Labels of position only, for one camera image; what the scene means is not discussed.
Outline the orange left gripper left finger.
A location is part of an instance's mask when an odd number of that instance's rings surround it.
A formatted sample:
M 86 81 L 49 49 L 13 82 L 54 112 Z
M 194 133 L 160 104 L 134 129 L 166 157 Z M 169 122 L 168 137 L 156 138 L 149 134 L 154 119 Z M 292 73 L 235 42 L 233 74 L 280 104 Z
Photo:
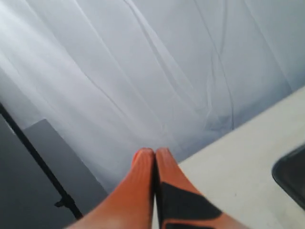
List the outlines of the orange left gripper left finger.
M 154 151 L 141 148 L 127 176 L 95 209 L 70 229 L 150 229 L 153 217 Z

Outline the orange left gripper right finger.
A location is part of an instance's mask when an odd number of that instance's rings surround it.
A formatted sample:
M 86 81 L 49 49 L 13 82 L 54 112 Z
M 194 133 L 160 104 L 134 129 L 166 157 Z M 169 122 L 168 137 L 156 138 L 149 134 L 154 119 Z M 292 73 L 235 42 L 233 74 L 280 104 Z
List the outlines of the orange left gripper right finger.
M 156 202 L 161 229 L 242 229 L 243 224 L 222 212 L 186 177 L 168 148 L 156 158 Z

